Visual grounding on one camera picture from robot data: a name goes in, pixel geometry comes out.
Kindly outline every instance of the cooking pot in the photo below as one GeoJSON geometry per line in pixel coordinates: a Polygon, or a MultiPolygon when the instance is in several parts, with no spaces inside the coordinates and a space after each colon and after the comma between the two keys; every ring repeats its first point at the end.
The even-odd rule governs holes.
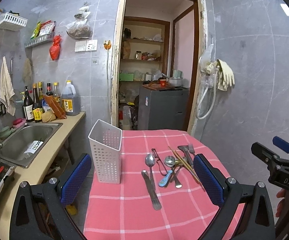
{"type": "Polygon", "coordinates": [[[182,87],[182,79],[183,78],[176,78],[176,77],[168,77],[167,75],[163,74],[164,77],[168,78],[168,83],[174,87],[182,87]]]}

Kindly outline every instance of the hand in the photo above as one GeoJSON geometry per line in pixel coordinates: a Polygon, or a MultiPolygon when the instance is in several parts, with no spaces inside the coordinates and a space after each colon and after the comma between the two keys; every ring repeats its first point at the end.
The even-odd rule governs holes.
{"type": "Polygon", "coordinates": [[[286,192],[287,192],[287,190],[283,188],[277,193],[277,198],[283,197],[283,199],[279,202],[279,204],[277,206],[276,217],[280,217],[281,211],[283,210],[283,204],[284,204],[286,192]]]}

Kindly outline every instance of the wooden cutting board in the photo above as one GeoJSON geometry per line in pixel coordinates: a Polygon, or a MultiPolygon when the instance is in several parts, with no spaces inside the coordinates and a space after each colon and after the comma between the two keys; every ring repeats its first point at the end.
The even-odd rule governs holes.
{"type": "Polygon", "coordinates": [[[152,84],[152,85],[142,85],[143,87],[145,88],[148,88],[148,89],[151,89],[151,90],[166,90],[166,89],[173,89],[175,88],[174,86],[171,86],[171,85],[167,85],[165,87],[161,87],[160,84],[152,84]]]}

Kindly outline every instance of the electrical outlet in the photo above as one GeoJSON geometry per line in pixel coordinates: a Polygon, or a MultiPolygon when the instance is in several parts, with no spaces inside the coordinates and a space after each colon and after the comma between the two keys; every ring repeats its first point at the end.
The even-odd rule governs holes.
{"type": "Polygon", "coordinates": [[[86,51],[95,51],[97,50],[98,40],[89,40],[86,41],[86,51]]]}
{"type": "Polygon", "coordinates": [[[100,57],[91,57],[91,65],[99,65],[100,57]]]}

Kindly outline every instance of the green container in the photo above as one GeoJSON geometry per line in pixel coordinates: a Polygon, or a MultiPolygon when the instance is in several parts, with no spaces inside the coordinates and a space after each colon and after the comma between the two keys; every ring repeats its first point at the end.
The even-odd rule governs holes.
{"type": "Polygon", "coordinates": [[[133,81],[133,74],[119,73],[119,81],[133,81]]]}

